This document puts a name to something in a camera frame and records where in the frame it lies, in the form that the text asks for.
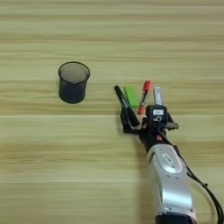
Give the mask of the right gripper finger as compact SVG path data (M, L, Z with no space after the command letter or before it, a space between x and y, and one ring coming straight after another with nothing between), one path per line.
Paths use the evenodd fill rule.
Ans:
M166 128L168 130L175 130L179 127L179 125L173 121L171 115L168 115L168 121L167 121L167 124L166 124Z
M141 134L142 130L138 129L140 125L134 111L131 108L122 107L120 114L122 122L122 131L126 134Z

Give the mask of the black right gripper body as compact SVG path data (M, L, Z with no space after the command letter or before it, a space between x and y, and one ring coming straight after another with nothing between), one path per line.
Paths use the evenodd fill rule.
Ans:
M146 117L143 118L139 137L146 151L149 151L156 144L171 144L163 126L158 123L151 123Z

